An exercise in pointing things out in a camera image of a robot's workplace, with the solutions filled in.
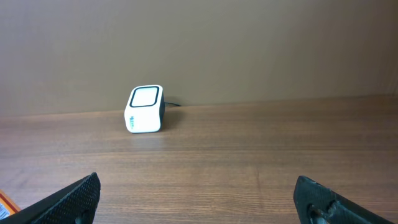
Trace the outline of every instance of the wooden table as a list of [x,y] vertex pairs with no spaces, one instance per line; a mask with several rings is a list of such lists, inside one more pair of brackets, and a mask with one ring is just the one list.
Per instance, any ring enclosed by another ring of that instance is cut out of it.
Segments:
[[306,175],[398,222],[398,99],[167,108],[161,132],[123,111],[0,119],[0,189],[20,207],[97,172],[95,223],[299,223]]

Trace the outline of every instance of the black cable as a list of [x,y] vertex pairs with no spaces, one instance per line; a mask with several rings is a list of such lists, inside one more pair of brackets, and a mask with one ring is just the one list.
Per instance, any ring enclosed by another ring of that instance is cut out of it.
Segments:
[[167,104],[170,104],[170,105],[174,105],[174,106],[181,106],[178,103],[169,103],[169,102],[164,102],[164,103],[167,103]]

